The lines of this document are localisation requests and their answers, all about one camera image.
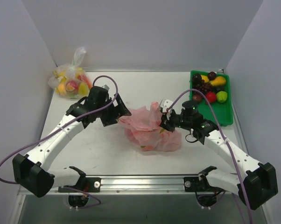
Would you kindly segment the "dark maroon fake fruit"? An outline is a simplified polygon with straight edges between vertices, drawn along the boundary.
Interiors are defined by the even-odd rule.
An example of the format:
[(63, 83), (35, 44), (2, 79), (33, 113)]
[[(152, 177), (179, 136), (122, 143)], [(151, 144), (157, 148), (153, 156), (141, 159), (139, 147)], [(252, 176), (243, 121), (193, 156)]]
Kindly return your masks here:
[(197, 103), (200, 103), (201, 101), (202, 101), (202, 96), (200, 95), (200, 94), (194, 94), (193, 96), (192, 96), (192, 100), (193, 101), (196, 101)]

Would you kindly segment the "pink plastic bag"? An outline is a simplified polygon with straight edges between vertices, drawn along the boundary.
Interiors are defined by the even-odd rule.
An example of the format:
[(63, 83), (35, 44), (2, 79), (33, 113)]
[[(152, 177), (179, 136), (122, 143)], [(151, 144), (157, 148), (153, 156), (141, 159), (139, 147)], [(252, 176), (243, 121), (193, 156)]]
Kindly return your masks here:
[(148, 110), (145, 106), (131, 109), (131, 116), (118, 119), (127, 139), (141, 151), (173, 152), (180, 149), (182, 135), (160, 127), (162, 113), (159, 103), (153, 102)]

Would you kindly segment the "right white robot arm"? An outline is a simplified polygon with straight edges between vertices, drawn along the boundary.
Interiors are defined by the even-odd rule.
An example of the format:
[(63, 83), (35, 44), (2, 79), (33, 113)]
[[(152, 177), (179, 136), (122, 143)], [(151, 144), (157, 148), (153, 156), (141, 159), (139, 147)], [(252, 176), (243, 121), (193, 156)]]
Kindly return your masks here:
[(213, 150), (236, 170), (236, 173), (232, 174), (209, 166), (198, 174), (200, 189), (208, 191), (214, 187), (234, 193), (252, 210), (256, 210), (278, 194), (276, 170), (273, 165), (269, 162), (261, 163), (236, 146), (217, 124), (205, 119), (198, 112), (196, 102), (185, 101), (180, 114), (171, 108), (172, 104), (168, 99), (161, 101), (160, 127), (170, 132), (176, 128), (189, 131), (196, 141)]

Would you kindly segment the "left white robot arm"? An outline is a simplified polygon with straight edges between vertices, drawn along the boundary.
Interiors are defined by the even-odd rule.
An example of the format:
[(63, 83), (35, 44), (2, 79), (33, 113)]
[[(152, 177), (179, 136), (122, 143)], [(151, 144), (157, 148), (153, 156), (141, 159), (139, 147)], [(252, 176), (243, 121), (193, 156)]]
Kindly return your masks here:
[(122, 116), (131, 116), (120, 95), (109, 97), (108, 89), (94, 86), (89, 95), (71, 105), (55, 129), (25, 155), (17, 154), (13, 160), (15, 181), (40, 198), (52, 188), (70, 187), (80, 192), (88, 186), (86, 173), (75, 166), (61, 171), (49, 171), (51, 164), (64, 147), (90, 123), (100, 119), (103, 126), (117, 124)]

